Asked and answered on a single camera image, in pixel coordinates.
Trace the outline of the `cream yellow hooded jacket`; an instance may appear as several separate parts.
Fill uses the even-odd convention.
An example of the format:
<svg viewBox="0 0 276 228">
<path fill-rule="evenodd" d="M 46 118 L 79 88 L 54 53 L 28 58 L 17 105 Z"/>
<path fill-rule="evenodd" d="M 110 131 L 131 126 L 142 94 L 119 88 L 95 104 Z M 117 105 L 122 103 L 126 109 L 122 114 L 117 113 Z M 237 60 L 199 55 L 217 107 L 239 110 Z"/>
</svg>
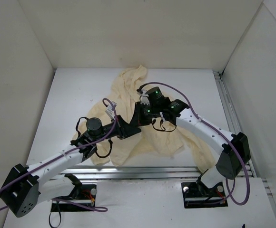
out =
<svg viewBox="0 0 276 228">
<path fill-rule="evenodd" d="M 109 123 L 103 98 L 117 103 L 116 111 L 130 121 L 137 89 L 159 86 L 170 99 L 188 98 L 196 110 L 210 110 L 218 100 L 214 74 L 196 69 L 80 69 L 76 71 L 80 90 L 87 90 L 90 99 L 88 117 Z M 113 138 L 97 144 L 98 151 L 88 159 L 96 166 L 196 166 L 200 171 L 214 166 L 213 150 L 199 137 L 183 128 L 164 123 L 166 132 L 159 132 L 159 123 L 144 126 L 141 133 L 124 140 Z"/>
</svg>

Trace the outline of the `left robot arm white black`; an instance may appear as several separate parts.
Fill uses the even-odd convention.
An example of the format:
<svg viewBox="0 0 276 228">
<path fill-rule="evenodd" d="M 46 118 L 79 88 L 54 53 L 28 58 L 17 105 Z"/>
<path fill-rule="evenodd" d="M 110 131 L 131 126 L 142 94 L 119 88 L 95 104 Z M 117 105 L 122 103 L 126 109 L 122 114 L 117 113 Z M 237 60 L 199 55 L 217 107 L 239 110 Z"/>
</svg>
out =
<svg viewBox="0 0 276 228">
<path fill-rule="evenodd" d="M 0 199 L 18 218 L 30 213 L 37 204 L 53 198 L 76 199 L 81 193 L 80 180 L 72 174 L 59 179 L 54 177 L 89 159 L 97 152 L 97 143 L 104 140 L 112 143 L 113 137 L 129 138 L 140 133 L 141 126 L 138 118 L 127 123 L 120 115 L 107 125 L 96 117 L 86 119 L 86 131 L 79 133 L 66 151 L 33 165 L 12 167 L 1 187 Z"/>
</svg>

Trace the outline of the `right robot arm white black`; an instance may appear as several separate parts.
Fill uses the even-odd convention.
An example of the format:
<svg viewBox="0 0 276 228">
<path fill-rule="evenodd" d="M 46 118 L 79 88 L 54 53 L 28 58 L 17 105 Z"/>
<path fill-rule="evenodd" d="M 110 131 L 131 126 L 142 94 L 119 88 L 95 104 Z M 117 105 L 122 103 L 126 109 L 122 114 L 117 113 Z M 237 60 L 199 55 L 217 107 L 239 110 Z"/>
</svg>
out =
<svg viewBox="0 0 276 228">
<path fill-rule="evenodd" d="M 234 134 L 212 125 L 194 113 L 187 102 L 179 99 L 171 101 L 163 96 L 157 86 L 149 90 L 141 86 L 137 92 L 140 101 L 135 104 L 131 125 L 146 126 L 160 118 L 193 133 L 219 155 L 215 166 L 199 177 L 196 189 L 200 195 L 208 195 L 224 179 L 235 179 L 243 170 L 242 166 L 249 162 L 251 154 L 248 138 L 242 132 Z"/>
</svg>

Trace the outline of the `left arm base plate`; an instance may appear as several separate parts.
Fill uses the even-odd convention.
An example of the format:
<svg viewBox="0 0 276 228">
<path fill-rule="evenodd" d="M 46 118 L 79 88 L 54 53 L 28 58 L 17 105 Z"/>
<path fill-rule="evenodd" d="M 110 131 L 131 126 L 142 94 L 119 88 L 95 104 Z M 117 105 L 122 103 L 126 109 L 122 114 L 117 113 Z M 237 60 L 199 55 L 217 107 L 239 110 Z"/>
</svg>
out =
<svg viewBox="0 0 276 228">
<path fill-rule="evenodd" d="M 74 190 L 67 196 L 60 196 L 58 199 L 69 200 L 85 207 L 94 207 L 96 204 L 97 185 L 95 183 L 82 183 L 73 174 L 65 174 L 65 178 L 74 185 Z M 51 212 L 88 212 L 90 209 L 84 209 L 64 201 L 52 201 Z"/>
</svg>

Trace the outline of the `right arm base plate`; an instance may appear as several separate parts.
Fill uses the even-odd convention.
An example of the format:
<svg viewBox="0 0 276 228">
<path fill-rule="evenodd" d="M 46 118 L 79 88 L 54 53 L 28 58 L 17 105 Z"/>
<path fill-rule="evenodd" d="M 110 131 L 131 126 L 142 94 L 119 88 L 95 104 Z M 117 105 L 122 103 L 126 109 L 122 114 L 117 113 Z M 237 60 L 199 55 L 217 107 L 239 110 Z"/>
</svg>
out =
<svg viewBox="0 0 276 228">
<path fill-rule="evenodd" d="M 181 189 L 185 209 L 228 207 L 228 202 L 224 200 L 226 194 L 223 182 L 212 189 L 201 187 L 196 182 L 182 182 Z"/>
</svg>

